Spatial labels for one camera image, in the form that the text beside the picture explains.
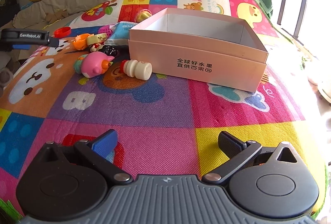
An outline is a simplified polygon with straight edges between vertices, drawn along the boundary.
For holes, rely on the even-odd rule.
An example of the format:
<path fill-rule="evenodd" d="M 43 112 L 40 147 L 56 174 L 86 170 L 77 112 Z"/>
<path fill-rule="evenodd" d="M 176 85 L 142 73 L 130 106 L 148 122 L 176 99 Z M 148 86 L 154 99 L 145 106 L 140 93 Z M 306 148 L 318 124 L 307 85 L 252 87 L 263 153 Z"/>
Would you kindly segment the red plastic lid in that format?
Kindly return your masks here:
<path fill-rule="evenodd" d="M 71 28 L 69 26 L 61 27 L 54 31 L 53 36 L 58 39 L 68 37 L 71 34 Z"/>

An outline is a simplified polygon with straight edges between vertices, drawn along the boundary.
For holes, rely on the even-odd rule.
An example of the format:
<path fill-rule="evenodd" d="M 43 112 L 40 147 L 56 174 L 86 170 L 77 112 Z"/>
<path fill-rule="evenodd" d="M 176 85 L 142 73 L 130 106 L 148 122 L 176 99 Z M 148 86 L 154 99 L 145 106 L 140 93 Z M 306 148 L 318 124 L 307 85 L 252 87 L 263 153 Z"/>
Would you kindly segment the orange pumpkin toy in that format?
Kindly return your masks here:
<path fill-rule="evenodd" d="M 72 41 L 72 44 L 76 50 L 85 50 L 88 46 L 87 39 L 89 37 L 92 37 L 93 34 L 80 34 L 75 37 L 75 39 Z"/>

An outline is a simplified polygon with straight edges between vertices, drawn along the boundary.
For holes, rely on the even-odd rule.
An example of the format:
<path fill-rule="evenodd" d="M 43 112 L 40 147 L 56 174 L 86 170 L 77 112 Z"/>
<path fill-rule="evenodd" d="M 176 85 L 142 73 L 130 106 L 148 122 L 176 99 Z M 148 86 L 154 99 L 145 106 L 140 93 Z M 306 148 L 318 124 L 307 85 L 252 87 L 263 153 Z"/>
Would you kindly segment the pink pig toy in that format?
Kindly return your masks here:
<path fill-rule="evenodd" d="M 76 73 L 91 79 L 104 74 L 113 64 L 114 57 L 103 52 L 83 54 L 73 64 Z"/>

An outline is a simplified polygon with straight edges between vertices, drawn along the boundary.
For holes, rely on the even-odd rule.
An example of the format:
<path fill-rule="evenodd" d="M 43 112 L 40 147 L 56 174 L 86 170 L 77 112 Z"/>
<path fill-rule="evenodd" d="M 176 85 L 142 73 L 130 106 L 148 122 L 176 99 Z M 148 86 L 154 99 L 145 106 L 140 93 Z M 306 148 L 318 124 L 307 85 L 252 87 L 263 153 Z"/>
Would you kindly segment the white toy bottle red cap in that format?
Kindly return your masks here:
<path fill-rule="evenodd" d="M 128 77 L 147 81 L 151 77 L 153 68 L 151 63 L 137 60 L 123 60 L 120 64 L 120 71 Z"/>

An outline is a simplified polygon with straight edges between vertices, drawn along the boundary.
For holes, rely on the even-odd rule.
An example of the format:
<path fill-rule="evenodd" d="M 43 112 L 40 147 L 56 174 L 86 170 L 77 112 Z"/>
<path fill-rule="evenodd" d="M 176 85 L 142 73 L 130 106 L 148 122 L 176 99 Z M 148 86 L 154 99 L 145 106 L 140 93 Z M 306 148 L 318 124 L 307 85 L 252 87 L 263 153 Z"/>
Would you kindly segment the black round toy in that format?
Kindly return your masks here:
<path fill-rule="evenodd" d="M 103 45 L 101 48 L 98 49 L 98 51 L 114 58 L 118 57 L 118 55 L 120 54 L 119 50 L 112 45 Z"/>

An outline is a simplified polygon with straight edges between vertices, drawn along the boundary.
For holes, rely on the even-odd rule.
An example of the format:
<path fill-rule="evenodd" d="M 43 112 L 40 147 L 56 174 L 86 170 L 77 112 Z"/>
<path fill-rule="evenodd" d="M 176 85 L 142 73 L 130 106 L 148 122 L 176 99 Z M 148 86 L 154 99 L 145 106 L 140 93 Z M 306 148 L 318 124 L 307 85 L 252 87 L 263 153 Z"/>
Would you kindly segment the blue wet wipes packet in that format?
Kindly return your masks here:
<path fill-rule="evenodd" d="M 127 22 L 127 21 L 116 23 L 115 26 L 111 27 L 112 34 L 104 42 L 104 44 L 113 45 L 113 46 L 128 45 L 130 29 L 136 25 L 137 23 Z"/>

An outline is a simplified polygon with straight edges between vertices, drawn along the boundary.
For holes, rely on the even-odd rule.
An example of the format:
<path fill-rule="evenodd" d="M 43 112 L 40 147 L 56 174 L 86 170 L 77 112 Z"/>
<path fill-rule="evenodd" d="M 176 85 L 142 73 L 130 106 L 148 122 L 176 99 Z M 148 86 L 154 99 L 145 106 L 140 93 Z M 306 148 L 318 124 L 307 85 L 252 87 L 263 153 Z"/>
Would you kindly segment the yellow pink cupcake toy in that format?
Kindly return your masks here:
<path fill-rule="evenodd" d="M 145 19 L 148 19 L 151 16 L 152 16 L 152 13 L 150 10 L 142 9 L 136 13 L 135 22 L 140 23 L 140 22 L 144 21 Z"/>

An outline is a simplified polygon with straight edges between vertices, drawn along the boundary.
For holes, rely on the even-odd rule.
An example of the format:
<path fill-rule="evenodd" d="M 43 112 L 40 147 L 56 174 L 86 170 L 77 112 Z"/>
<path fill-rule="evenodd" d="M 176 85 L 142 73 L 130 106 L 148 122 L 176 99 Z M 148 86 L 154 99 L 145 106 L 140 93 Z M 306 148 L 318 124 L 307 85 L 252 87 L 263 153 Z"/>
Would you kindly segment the pink mesh ball toy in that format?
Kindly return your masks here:
<path fill-rule="evenodd" d="M 110 25 L 104 25 L 104 26 L 100 27 L 98 29 L 98 34 L 102 34 L 102 33 L 104 33 L 104 34 L 106 34 L 110 37 L 113 33 L 113 31 L 111 29 L 111 26 Z"/>

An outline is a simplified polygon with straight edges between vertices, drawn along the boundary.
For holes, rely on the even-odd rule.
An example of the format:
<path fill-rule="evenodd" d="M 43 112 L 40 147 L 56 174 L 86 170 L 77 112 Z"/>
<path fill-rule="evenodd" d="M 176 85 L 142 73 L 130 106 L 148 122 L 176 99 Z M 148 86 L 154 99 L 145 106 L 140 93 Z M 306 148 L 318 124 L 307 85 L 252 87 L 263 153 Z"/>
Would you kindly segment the colourful cartoon play mat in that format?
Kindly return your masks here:
<path fill-rule="evenodd" d="M 75 18 L 72 35 L 132 21 L 144 8 L 153 14 L 176 8 L 197 11 L 203 19 L 209 14 L 244 19 L 268 50 L 257 90 L 247 93 L 158 71 L 147 81 L 131 79 L 120 73 L 119 59 L 103 75 L 87 79 L 73 69 L 79 53 L 72 38 L 57 49 L 36 49 L 1 97 L 1 200 L 20 209 L 18 181 L 48 140 L 69 145 L 111 127 L 119 135 L 114 156 L 119 167 L 133 174 L 202 175 L 226 160 L 215 145 L 224 129 L 266 146 L 281 140 L 293 144 L 317 181 L 314 212 L 319 211 L 326 192 L 323 136 L 317 104 L 299 75 L 295 46 L 276 32 L 255 0 L 108 0 Z"/>

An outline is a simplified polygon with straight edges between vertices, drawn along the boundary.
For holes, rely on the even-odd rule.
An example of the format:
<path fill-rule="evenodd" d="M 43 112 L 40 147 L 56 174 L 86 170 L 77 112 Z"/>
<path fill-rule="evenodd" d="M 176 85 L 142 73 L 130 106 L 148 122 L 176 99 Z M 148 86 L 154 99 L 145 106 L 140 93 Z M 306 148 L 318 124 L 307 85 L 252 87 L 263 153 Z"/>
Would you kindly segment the pink cardboard box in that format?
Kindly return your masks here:
<path fill-rule="evenodd" d="M 165 8 L 130 29 L 132 60 L 153 72 L 227 86 L 258 89 L 268 52 L 239 18 L 204 11 Z"/>

